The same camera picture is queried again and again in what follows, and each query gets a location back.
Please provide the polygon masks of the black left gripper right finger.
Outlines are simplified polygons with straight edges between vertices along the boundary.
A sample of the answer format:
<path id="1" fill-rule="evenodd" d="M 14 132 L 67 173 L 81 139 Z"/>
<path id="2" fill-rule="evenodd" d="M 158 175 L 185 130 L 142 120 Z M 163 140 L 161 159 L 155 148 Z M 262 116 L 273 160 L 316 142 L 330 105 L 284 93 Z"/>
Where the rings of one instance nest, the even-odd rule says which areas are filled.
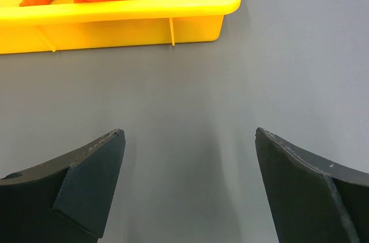
<path id="1" fill-rule="evenodd" d="M 279 242 L 368 242 L 368 173 L 263 128 L 255 148 Z"/>

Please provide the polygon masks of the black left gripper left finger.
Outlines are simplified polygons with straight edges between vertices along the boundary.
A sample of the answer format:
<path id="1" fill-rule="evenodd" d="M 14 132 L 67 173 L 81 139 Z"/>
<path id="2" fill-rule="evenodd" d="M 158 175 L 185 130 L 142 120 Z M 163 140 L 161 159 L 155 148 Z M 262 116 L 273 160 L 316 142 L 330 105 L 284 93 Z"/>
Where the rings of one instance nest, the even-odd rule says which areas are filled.
<path id="1" fill-rule="evenodd" d="M 87 145 L 1 179 L 1 242 L 97 242 L 125 152 L 115 129 Z"/>

